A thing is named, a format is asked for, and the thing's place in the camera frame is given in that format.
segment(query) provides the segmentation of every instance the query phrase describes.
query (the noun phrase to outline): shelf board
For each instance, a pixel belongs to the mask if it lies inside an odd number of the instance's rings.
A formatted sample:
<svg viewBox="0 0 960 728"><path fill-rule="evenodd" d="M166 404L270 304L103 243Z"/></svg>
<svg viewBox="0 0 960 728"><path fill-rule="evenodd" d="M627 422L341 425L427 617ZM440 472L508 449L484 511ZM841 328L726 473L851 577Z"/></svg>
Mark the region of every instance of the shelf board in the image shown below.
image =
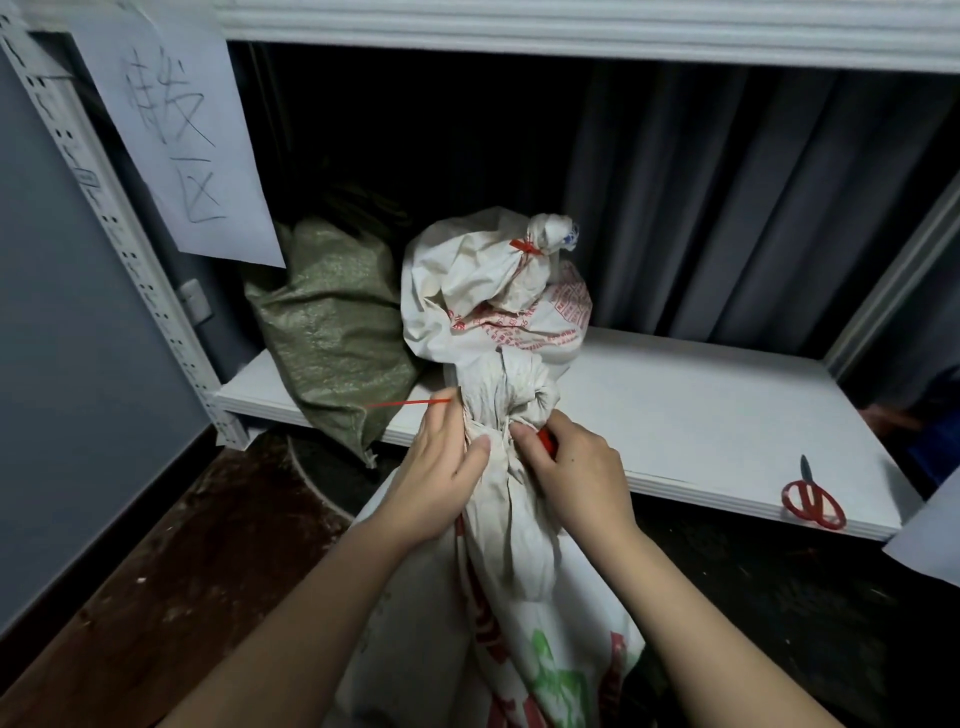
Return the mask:
<svg viewBox="0 0 960 728"><path fill-rule="evenodd" d="M83 0L20 0L34 31ZM206 0L234 40L960 71L954 0Z"/></svg>
<svg viewBox="0 0 960 728"><path fill-rule="evenodd" d="M411 400L443 383L419 383ZM886 539L921 499L820 362L591 328L560 379L560 408L619 450L632 490L797 522L780 489L816 481L840 502L845 533ZM262 352L215 395L227 411L309 426ZM426 405L404 406L382 440L409 445Z"/></svg>

